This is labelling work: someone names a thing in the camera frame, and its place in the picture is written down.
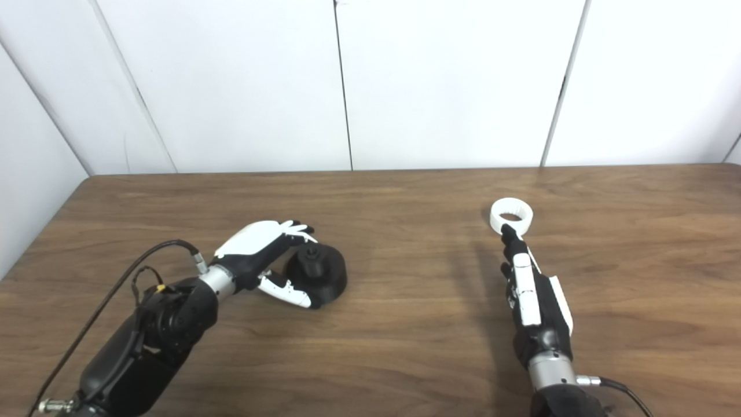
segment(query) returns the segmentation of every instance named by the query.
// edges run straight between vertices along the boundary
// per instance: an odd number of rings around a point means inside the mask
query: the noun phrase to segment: robotic arm
[[[197,278],[160,283],[143,293],[134,313],[87,365],[70,401],[42,401],[58,416],[137,417],[157,401],[232,294],[259,288],[278,299],[318,309],[347,284],[342,255],[311,237],[313,229],[289,220],[261,221],[236,233],[216,250]],[[270,264],[292,246],[285,275]],[[200,254],[194,255],[201,260]]]
[[[628,394],[647,417],[651,411],[625,385],[607,378],[577,375],[571,362],[571,311],[558,277],[540,271],[528,245],[508,224],[502,226],[507,262],[506,296],[516,328],[514,351],[530,374],[531,417],[607,417],[600,402],[582,386],[604,386]]]

